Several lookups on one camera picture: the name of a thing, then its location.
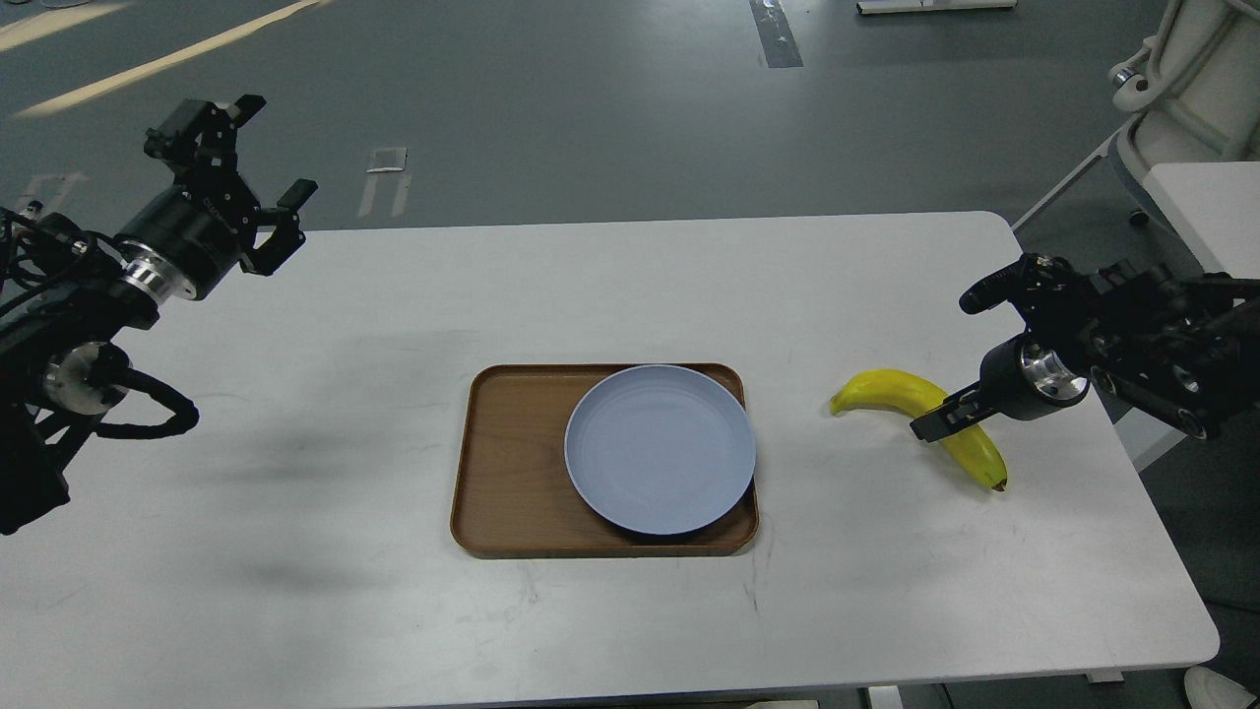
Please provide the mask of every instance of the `white chair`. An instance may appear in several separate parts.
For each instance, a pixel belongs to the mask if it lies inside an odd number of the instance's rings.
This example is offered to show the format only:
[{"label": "white chair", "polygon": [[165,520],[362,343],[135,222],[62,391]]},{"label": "white chair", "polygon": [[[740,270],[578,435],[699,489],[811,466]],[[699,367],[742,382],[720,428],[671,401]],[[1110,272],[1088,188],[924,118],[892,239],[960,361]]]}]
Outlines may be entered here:
[{"label": "white chair", "polygon": [[1109,77],[1134,113],[1021,217],[1019,230],[1102,157],[1166,225],[1142,179],[1159,162],[1260,159],[1260,0],[1169,0],[1159,30]]}]

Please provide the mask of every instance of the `tray rim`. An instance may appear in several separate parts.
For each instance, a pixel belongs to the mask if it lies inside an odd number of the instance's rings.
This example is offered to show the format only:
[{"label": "tray rim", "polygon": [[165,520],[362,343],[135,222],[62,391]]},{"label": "tray rim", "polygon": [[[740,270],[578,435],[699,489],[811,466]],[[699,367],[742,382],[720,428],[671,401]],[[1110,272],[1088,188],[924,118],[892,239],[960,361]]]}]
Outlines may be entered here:
[{"label": "tray rim", "polygon": [[455,490],[451,499],[451,514],[449,520],[449,528],[451,538],[455,539],[456,544],[460,545],[465,552],[479,559],[556,559],[556,558],[575,558],[575,559],[616,559],[616,558],[643,558],[643,557],[732,557],[742,552],[747,545],[756,539],[757,531],[761,528],[761,506],[757,501],[757,476],[753,470],[752,481],[748,482],[748,490],[736,504],[737,506],[747,505],[751,506],[751,524],[746,534],[740,535],[731,544],[687,544],[685,538],[698,534],[701,530],[692,533],[684,533],[680,535],[649,535],[643,533],[630,534],[640,535],[644,539],[660,539],[659,544],[636,544],[633,547],[626,547],[622,549],[609,549],[609,550],[596,550],[588,547],[556,547],[546,552],[539,552],[536,548],[525,548],[518,545],[483,545],[471,544],[461,536],[459,529],[459,515],[464,501],[464,486],[461,485],[466,477],[465,460],[467,456],[467,450],[471,442],[469,437],[469,431],[472,426],[472,403],[476,400],[478,392],[486,382],[503,374],[529,374],[532,370],[606,370],[607,375],[616,374],[621,370],[630,368],[639,368],[643,365],[673,365],[678,368],[685,368],[689,370],[699,372],[706,374],[703,370],[722,370],[730,375],[731,382],[735,384],[736,392],[731,394],[735,395],[736,402],[740,403],[745,411],[747,411],[747,402],[745,400],[745,388],[743,379],[738,373],[735,372],[730,365],[723,365],[721,363],[638,363],[638,364],[617,364],[617,363],[534,363],[534,364],[498,364],[485,368],[476,377],[472,378],[469,385],[469,398],[467,407],[464,417],[464,433],[462,441],[460,442],[460,460],[456,466],[455,475]]}]

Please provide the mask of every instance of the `yellow line on floor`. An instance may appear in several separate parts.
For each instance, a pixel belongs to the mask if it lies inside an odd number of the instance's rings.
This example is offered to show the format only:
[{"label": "yellow line on floor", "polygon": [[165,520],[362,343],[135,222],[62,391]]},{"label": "yellow line on floor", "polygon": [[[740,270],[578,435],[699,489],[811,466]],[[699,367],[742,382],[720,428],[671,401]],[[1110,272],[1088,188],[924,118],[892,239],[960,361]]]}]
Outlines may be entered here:
[{"label": "yellow line on floor", "polygon": [[92,3],[78,8],[67,8],[55,13],[40,13],[15,23],[0,26],[0,52],[21,47],[42,37],[69,29],[74,25],[121,10],[131,3]]},{"label": "yellow line on floor", "polygon": [[96,98],[97,96],[102,96],[117,88],[122,88],[123,86],[147,78],[152,74],[156,74],[158,72],[174,67],[180,62],[186,62],[188,59],[192,59],[207,52],[213,52],[214,49],[231,44],[243,37],[248,37],[255,31],[258,31],[260,29],[270,25],[271,23],[276,23],[285,18],[289,18],[290,15],[297,13],[299,10],[304,10],[306,8],[310,8],[311,5],[328,4],[330,1],[331,0],[300,0],[297,3],[294,3],[291,5],[276,10],[275,13],[268,13],[255,20],[249,20],[242,25],[237,25],[227,31],[220,31],[214,37],[203,39],[197,44],[190,44],[178,52],[166,54],[160,59],[154,59],[152,62],[140,64],[139,67],[130,68],[125,72],[120,72],[111,77],[102,78],[101,81],[89,83],[84,87],[76,88],[74,91],[71,91],[68,93],[62,93],[60,96],[57,96],[55,98],[49,98],[43,103],[37,103],[29,108],[24,108],[14,113],[13,117],[38,118],[64,111],[66,108]]}]

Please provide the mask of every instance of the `plate rim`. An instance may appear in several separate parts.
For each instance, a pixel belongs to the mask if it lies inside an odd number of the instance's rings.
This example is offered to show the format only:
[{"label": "plate rim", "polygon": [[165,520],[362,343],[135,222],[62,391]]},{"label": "plate rim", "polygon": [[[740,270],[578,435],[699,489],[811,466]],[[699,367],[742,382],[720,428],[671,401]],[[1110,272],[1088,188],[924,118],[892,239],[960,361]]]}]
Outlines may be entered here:
[{"label": "plate rim", "polygon": [[[607,515],[604,510],[600,510],[596,505],[593,505],[591,502],[591,500],[587,497],[586,492],[582,491],[582,487],[578,485],[577,480],[573,477],[573,467],[572,467],[572,465],[570,462],[570,437],[571,437],[571,433],[572,433],[572,429],[573,429],[573,422],[577,418],[578,412],[581,412],[582,406],[586,404],[586,402],[588,400],[588,398],[591,398],[596,393],[596,390],[598,390],[600,388],[602,388],[609,382],[612,382],[612,380],[615,380],[617,378],[621,378],[622,375],[627,375],[630,373],[641,373],[641,372],[648,372],[648,370],[682,370],[682,372],[687,373],[688,377],[699,378],[699,380],[707,382],[708,385],[716,387],[721,392],[721,394],[717,395],[718,399],[730,400],[730,403],[733,404],[740,411],[741,414],[743,414],[743,417],[742,417],[741,421],[743,422],[745,427],[747,428],[748,445],[751,447],[751,456],[750,456],[751,465],[748,466],[748,481],[740,490],[740,494],[735,497],[735,501],[732,502],[732,505],[730,508],[727,508],[726,510],[723,510],[722,514],[719,514],[718,516],[716,516],[712,520],[708,520],[707,523],[703,523],[703,524],[701,524],[698,526],[690,526],[688,529],[679,529],[679,530],[670,530],[670,531],[653,531],[653,530],[641,529],[641,526],[627,525],[625,521],[619,521],[619,520],[612,519],[612,516]],[[564,441],[562,442],[562,448],[563,448],[563,455],[564,455],[564,472],[568,475],[570,484],[573,486],[573,490],[577,491],[577,495],[582,499],[582,501],[586,504],[586,506],[591,509],[591,511],[593,511],[601,519],[607,520],[609,523],[611,523],[614,525],[617,525],[617,526],[620,526],[622,529],[630,530],[633,533],[648,534],[648,535],[653,535],[653,536],[670,536],[670,535],[679,535],[679,534],[689,534],[689,533],[694,533],[694,531],[702,530],[702,529],[707,528],[708,525],[716,523],[717,520],[721,520],[722,516],[727,515],[732,509],[735,509],[740,504],[740,501],[743,500],[743,496],[747,495],[748,487],[752,485],[753,477],[756,475],[756,467],[757,467],[757,437],[756,437],[756,432],[752,431],[752,422],[748,418],[748,411],[747,411],[746,406],[742,404],[738,400],[738,398],[736,398],[726,387],[723,387],[722,383],[714,380],[713,378],[711,378],[711,377],[708,377],[708,375],[706,375],[703,373],[696,372],[696,370],[693,370],[690,368],[687,368],[687,366],[673,365],[673,364],[664,364],[664,363],[662,363],[662,364],[634,365],[634,366],[626,368],[624,370],[620,370],[617,373],[614,373],[614,374],[604,378],[602,380],[600,380],[598,383],[596,383],[591,389],[588,389],[586,392],[586,394],[583,394],[582,398],[578,399],[577,404],[573,407],[573,411],[570,413],[568,423],[564,424]]]}]

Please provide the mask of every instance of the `gray floor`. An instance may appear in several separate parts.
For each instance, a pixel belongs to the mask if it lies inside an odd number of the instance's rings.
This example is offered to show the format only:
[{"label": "gray floor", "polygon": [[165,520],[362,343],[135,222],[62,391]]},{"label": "gray floor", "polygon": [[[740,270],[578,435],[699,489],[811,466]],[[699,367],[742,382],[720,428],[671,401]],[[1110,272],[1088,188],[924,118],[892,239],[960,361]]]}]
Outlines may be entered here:
[{"label": "gray floor", "polygon": [[[115,230],[169,180],[140,150],[145,127],[184,97],[255,92],[270,106],[242,132],[241,169],[265,199],[316,179],[311,229],[958,209],[1014,219],[1120,123],[1104,73],[1163,9],[1026,0],[861,18],[847,1],[784,3],[801,68],[765,68],[743,0],[339,0],[59,113],[14,117],[289,0],[135,3],[0,52],[0,203],[35,175],[81,174],[60,210]],[[0,5],[0,23],[43,11]],[[367,203],[368,154],[389,146],[408,147],[408,170],[379,178]],[[62,186],[45,180],[40,196]],[[1193,271],[1174,237],[1125,223],[1129,205],[1102,165],[1021,241],[1079,267],[1129,257]],[[992,344],[971,343],[978,363]],[[1201,591],[1231,606],[1260,598],[1256,422],[1182,445],[1143,476]],[[1211,610],[1213,666],[1260,686],[1255,615]],[[1163,709],[1186,705],[1179,681],[1152,671],[1121,685],[1029,679],[905,698]],[[859,705],[854,693],[822,698]]]}]

